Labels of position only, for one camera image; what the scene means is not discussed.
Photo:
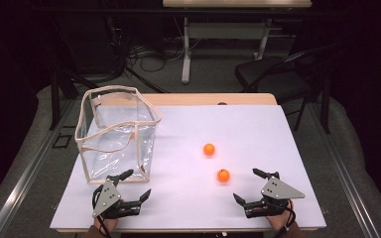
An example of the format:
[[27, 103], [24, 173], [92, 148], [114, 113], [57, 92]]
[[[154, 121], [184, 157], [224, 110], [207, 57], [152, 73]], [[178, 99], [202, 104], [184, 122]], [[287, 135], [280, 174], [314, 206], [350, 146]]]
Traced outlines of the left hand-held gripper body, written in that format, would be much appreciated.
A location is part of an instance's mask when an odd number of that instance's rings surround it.
[[108, 178], [97, 189], [97, 196], [93, 200], [93, 218], [115, 219], [126, 216], [138, 215], [142, 201], [125, 201], [117, 189], [114, 181]]

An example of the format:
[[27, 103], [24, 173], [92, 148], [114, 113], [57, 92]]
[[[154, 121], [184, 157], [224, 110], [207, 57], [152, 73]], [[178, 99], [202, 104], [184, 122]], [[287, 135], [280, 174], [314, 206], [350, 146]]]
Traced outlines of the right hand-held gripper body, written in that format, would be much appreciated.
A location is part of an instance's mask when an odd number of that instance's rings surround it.
[[281, 215], [291, 199], [305, 197], [301, 191], [275, 177], [268, 179], [261, 194], [259, 201], [243, 203], [247, 218]]

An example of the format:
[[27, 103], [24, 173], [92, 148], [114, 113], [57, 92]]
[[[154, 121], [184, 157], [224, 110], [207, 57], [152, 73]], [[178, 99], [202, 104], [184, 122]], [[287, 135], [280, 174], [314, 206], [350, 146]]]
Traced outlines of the transparent bag with beige trim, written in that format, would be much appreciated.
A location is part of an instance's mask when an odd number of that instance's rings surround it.
[[74, 134], [86, 181], [102, 183], [128, 170], [129, 182], [148, 181], [161, 120], [160, 110], [134, 87], [87, 90]]

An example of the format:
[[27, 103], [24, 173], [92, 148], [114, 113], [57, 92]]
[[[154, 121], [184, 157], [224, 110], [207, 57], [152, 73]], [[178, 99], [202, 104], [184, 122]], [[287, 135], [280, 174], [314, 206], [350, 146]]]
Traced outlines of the person's left hand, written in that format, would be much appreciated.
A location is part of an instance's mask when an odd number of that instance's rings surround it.
[[94, 226], [102, 227], [106, 232], [112, 232], [118, 224], [118, 219], [107, 219], [98, 216], [94, 219]]

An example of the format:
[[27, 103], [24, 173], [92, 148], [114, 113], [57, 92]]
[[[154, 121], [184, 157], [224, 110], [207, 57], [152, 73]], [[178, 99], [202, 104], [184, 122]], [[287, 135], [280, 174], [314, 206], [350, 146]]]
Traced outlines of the person's right hand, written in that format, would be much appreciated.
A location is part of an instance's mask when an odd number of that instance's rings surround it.
[[280, 215], [267, 216], [266, 219], [273, 228], [274, 231], [277, 231], [281, 226], [291, 226], [295, 215], [293, 213], [293, 203], [289, 201], [287, 208]]

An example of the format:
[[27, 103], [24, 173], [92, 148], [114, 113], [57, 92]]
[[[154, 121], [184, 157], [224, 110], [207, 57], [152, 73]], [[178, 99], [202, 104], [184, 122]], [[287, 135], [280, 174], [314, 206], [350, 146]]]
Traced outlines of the black folding chair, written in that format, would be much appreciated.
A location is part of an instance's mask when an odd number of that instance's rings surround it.
[[302, 105], [294, 130], [299, 125], [308, 103], [321, 95], [320, 123], [326, 133], [328, 127], [330, 78], [342, 56], [342, 46], [334, 43], [294, 53], [286, 58], [268, 57], [239, 64], [234, 74], [242, 85], [242, 92], [271, 93], [278, 104], [302, 98]]

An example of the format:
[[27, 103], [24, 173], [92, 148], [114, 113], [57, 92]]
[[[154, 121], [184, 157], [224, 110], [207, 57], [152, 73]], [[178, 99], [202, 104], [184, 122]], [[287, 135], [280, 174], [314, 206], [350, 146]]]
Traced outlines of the white-legged desk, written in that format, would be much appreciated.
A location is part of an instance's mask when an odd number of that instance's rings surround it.
[[[231, 9], [302, 9], [310, 8], [312, 0], [163, 0], [167, 8], [184, 8], [185, 10], [213, 8], [219, 10]], [[260, 60], [265, 52], [271, 30], [272, 19], [265, 23], [237, 24], [237, 23], [190, 23], [184, 18], [183, 53], [184, 64], [182, 83], [190, 82], [191, 47], [190, 39], [251, 39], [260, 40], [259, 50], [254, 54], [255, 60]]]

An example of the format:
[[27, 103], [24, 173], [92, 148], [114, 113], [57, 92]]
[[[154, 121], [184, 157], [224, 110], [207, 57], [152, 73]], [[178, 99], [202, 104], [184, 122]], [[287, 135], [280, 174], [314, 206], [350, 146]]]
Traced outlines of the metal floor rail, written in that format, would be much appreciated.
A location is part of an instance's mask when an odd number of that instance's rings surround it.
[[365, 203], [362, 197], [360, 196], [342, 160], [342, 157], [336, 145], [332, 141], [331, 135], [327, 134], [321, 125], [318, 108], [315, 105], [309, 105], [308, 110], [312, 115], [313, 121], [316, 125], [318, 133], [320, 134], [321, 140], [323, 141], [324, 146], [326, 147], [326, 150], [329, 154], [330, 160], [332, 161], [332, 165], [337, 174], [338, 180], [356, 217], [357, 223], [359, 224], [360, 229], [362, 230], [364, 237], [381, 238], [365, 206]]
[[52, 143], [59, 134], [62, 123], [74, 104], [74, 100], [67, 99], [60, 109], [60, 119], [52, 126], [52, 119], [48, 115], [51, 112], [51, 105], [46, 100], [39, 103], [33, 125], [9, 172], [0, 184], [0, 238], [8, 229], [36, 179]]

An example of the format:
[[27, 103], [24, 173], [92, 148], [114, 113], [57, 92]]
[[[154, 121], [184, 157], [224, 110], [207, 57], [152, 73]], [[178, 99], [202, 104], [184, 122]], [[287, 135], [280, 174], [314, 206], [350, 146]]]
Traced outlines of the black floor frame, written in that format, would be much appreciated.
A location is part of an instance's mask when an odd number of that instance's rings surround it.
[[53, 142], [52, 148], [53, 149], [66, 148], [69, 145], [71, 138], [72, 138], [72, 135], [59, 133]]

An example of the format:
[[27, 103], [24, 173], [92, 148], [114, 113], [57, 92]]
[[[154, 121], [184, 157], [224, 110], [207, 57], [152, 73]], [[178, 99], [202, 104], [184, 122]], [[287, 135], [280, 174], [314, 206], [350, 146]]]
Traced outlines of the black stand post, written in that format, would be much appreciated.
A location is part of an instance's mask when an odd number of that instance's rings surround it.
[[50, 129], [54, 130], [61, 118], [60, 90], [58, 76], [56, 73], [51, 77], [51, 101], [52, 101], [52, 124]]

